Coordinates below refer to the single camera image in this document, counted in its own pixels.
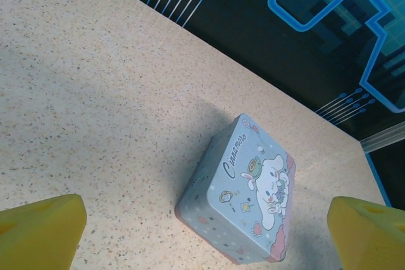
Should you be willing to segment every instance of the speckled countertop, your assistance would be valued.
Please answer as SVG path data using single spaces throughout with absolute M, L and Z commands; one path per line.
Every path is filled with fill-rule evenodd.
M 360 144 L 138 0 L 1 0 L 0 209 L 79 193 L 72 269 L 233 269 L 174 205 L 210 138 L 250 114 L 297 163 L 286 260 L 338 269 L 333 196 L 382 203 Z

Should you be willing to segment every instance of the yellow plastic block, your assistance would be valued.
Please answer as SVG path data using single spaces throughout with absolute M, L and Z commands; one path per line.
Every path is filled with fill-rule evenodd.
M 77 194 L 1 211 L 0 269 L 69 269 L 86 217 Z
M 335 197 L 328 227 L 344 270 L 405 269 L 405 211 Z

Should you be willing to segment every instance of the yellow object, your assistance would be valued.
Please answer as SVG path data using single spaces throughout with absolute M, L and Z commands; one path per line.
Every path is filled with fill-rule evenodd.
M 405 211 L 335 197 L 328 227 L 344 270 L 405 269 Z
M 69 269 L 85 224 L 77 194 L 1 211 L 0 269 Z

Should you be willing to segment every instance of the table surface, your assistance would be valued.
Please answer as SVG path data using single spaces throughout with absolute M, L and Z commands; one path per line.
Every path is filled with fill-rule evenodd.
M 383 203 L 360 144 L 138 0 L 1 0 L 0 209 L 79 193 L 72 269 L 233 269 L 174 216 L 210 138 L 248 113 L 297 163 L 286 260 L 338 269 L 332 197 Z

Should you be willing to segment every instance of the blue tin box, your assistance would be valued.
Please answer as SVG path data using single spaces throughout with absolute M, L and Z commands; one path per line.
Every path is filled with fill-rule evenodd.
M 176 217 L 235 264 L 280 262 L 295 170 L 288 153 L 242 114 L 211 139 Z

